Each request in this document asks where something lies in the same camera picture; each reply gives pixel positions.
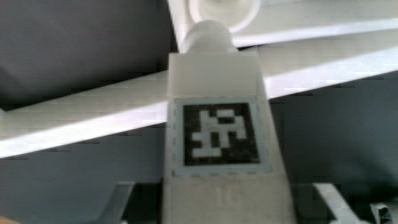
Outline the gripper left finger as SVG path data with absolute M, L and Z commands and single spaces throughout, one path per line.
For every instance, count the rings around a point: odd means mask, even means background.
M 161 184 L 119 182 L 90 224 L 161 224 Z

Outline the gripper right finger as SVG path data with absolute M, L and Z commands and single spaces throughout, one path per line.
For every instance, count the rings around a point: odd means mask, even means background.
M 293 196 L 298 224 L 369 224 L 330 183 L 298 184 Z

